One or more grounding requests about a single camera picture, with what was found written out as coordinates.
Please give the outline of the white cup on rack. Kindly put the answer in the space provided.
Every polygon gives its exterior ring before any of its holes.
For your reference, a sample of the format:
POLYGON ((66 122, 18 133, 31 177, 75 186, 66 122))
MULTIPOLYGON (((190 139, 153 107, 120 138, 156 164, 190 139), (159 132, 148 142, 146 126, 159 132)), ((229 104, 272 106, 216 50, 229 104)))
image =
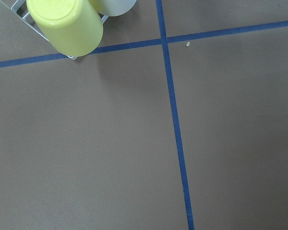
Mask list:
POLYGON ((136 0, 91 0, 96 11, 106 16, 120 16, 128 12, 136 0))

